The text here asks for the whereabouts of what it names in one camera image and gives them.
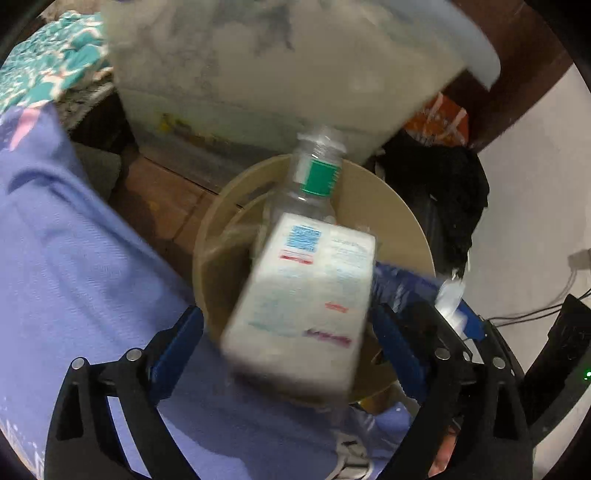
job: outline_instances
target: blue gripper pad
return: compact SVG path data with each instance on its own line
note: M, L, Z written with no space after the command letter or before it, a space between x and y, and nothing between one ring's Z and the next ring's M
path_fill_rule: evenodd
M378 305L369 311L369 320L385 357L392 364L407 397L422 404L427 398L428 367L422 365L385 307Z
M203 312L198 307L193 307L185 311L173 327L176 334L150 370L150 400L154 404L172 395L201 339L203 324Z
M387 303L398 313L417 297L431 304L435 303L441 284L441 280L437 278L423 278L403 268L377 262L374 267L372 295L375 302ZM457 309L466 316L464 335L474 340L483 340L484 328L478 315L463 300Z

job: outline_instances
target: teal patterned blanket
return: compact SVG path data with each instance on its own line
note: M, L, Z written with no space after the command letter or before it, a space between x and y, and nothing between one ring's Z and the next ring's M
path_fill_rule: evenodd
M0 114L100 82L112 72L107 51L100 14L64 13L12 49L0 68Z

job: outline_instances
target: white wall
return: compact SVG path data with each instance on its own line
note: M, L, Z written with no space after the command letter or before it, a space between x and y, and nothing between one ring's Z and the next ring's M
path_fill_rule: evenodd
M484 317L547 306L567 283L567 257L591 248L591 93L578 70L573 66L480 160L491 194L473 236L465 298ZM581 271L572 292L589 286L590 272ZM500 328L524 369L554 318ZM539 445L538 478L590 405L591 389Z

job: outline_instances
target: blue fabric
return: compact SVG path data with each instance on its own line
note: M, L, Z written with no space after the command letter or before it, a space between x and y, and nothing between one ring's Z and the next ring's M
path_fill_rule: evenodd
M0 117L0 263L0 427L42 478L69 363L144 347L193 295L88 186L51 104ZM326 413L229 379L204 336L158 408L204 480L375 478L410 424L398 411L380 429L348 408L335 429ZM111 406L130 465L147 474L116 400Z

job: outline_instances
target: plastic container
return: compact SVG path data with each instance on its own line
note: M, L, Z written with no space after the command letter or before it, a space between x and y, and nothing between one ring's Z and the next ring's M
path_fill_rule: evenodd
M106 0L115 80L141 152L219 190L298 132L343 131L361 163L465 67L500 66L444 0Z

